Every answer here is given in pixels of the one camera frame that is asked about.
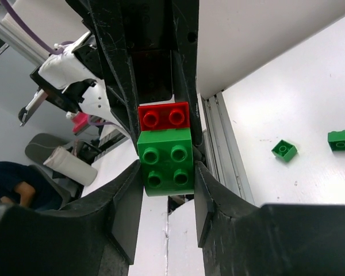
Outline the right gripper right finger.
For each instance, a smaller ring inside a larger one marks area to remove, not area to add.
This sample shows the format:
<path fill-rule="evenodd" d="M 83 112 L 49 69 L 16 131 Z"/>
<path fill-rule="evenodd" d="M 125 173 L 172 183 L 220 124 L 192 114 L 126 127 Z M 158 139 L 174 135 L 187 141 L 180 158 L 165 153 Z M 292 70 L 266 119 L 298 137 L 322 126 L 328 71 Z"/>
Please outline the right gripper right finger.
<path fill-rule="evenodd" d="M 256 207 L 194 165 L 206 275 L 345 275 L 345 205 Z"/>

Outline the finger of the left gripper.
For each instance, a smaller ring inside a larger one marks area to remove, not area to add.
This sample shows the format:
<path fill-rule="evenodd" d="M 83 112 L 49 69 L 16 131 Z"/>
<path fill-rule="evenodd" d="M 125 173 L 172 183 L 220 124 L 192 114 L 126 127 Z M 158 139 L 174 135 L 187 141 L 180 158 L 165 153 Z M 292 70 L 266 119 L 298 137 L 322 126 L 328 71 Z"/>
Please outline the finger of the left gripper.
<path fill-rule="evenodd" d="M 120 1 L 67 1 L 97 42 L 110 112 L 126 130 L 134 147 L 140 135 L 139 98 L 123 26 Z"/>
<path fill-rule="evenodd" d="M 202 126 L 197 95 L 197 48 L 199 27 L 198 1 L 172 1 L 173 15 L 173 85 L 178 102 L 189 106 L 192 142 L 202 144 Z"/>

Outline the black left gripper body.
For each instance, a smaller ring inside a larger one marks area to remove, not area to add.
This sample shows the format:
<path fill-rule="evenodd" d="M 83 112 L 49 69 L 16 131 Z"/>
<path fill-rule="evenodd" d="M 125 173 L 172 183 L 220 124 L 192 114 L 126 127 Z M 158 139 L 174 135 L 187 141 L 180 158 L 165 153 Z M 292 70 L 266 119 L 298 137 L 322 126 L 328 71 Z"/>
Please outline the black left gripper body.
<path fill-rule="evenodd" d="M 127 51 L 141 104 L 173 97 L 171 1 L 121 1 Z"/>

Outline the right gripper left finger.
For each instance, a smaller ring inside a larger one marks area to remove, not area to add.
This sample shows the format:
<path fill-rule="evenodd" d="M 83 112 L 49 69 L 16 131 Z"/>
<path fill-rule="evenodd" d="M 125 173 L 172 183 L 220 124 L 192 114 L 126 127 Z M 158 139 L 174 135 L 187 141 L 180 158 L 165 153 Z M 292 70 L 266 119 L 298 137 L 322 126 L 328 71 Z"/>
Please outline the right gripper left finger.
<path fill-rule="evenodd" d="M 59 210 L 0 204 L 0 275 L 127 275 L 143 180 L 139 161 Z"/>

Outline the red rounded lego brick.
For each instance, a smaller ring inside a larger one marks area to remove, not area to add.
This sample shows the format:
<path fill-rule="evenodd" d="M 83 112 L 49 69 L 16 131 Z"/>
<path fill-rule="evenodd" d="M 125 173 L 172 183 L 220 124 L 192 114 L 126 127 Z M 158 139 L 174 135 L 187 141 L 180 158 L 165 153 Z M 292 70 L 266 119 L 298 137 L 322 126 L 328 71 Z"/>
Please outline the red rounded lego brick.
<path fill-rule="evenodd" d="M 142 131 L 190 127 L 187 102 L 139 106 L 138 115 Z"/>

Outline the green square lego brick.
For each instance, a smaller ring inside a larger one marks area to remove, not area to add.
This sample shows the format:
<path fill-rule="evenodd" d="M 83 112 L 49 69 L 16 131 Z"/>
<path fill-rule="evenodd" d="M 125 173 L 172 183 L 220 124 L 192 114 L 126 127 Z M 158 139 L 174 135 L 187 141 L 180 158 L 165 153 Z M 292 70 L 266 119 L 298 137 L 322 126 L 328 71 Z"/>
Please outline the green square lego brick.
<path fill-rule="evenodd" d="M 189 128 L 142 131 L 137 150 L 148 196 L 194 193 L 193 144 Z"/>

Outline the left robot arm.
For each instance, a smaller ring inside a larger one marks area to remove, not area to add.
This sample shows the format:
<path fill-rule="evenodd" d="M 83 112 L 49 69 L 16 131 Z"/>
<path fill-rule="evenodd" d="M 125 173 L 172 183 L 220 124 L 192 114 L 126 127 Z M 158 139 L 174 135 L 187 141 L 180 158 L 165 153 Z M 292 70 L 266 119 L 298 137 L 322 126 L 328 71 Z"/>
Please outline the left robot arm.
<path fill-rule="evenodd" d="M 68 1 L 87 32 L 30 75 L 67 112 L 116 120 L 137 141 L 142 104 L 187 102 L 192 142 L 198 110 L 198 1 Z"/>

